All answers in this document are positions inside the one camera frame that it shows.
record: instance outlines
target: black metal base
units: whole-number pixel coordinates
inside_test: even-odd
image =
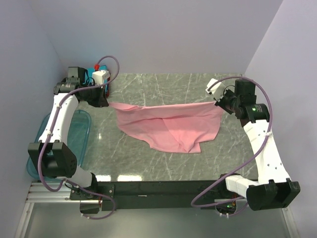
[[[146,208],[187,208],[191,201],[215,180],[201,181],[131,181],[98,182],[98,193],[111,196],[117,209]],[[206,193],[196,204],[213,203],[215,199],[230,199],[235,193],[223,189],[225,183],[216,190]],[[98,200],[99,197],[87,197],[82,191],[71,193],[70,200]],[[110,211],[112,202],[103,199],[102,211]],[[81,204],[82,213],[97,213],[99,204]]]

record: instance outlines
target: white connector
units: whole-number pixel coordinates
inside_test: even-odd
[[[93,79],[96,85],[101,85],[105,83],[109,77],[110,77],[110,73],[107,70],[99,70],[99,71],[93,72]]]
[[[216,82],[218,82],[218,80],[212,78],[207,84],[206,92],[208,94],[212,94],[216,101],[220,101],[220,99],[223,97],[223,93],[226,88],[223,83],[220,82],[216,84],[214,87],[212,87],[211,90],[208,90]]]
[[[240,196],[247,197],[247,189],[249,186],[258,186],[259,183],[257,181],[248,180],[241,175],[232,175],[226,177],[226,187],[231,192],[236,192]]]

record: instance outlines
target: lavender wall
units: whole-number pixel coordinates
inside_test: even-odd
[[[302,238],[316,237],[317,1],[284,0],[246,75],[273,104],[280,156],[301,193],[291,208]]]
[[[64,74],[60,60],[29,4],[8,0],[0,7],[0,233],[13,237],[31,178],[25,166]]]
[[[245,72],[282,0],[29,0],[63,66]]]

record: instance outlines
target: red cap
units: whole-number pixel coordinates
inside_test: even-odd
[[[95,71],[98,71],[98,70],[99,70],[99,67],[100,67],[99,64],[95,64],[95,66],[94,66]]]

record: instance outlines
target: marble surface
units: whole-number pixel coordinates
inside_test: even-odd
[[[110,86],[108,100],[140,106],[213,101],[205,93],[207,83],[229,75],[233,74],[120,74]],[[226,112],[215,140],[200,144],[201,153],[178,154],[150,149],[146,142],[124,134],[116,126],[113,108],[81,102],[78,109],[92,118],[82,168],[95,173],[99,181],[218,179],[253,155],[239,120]],[[255,161],[239,173],[256,179]]]

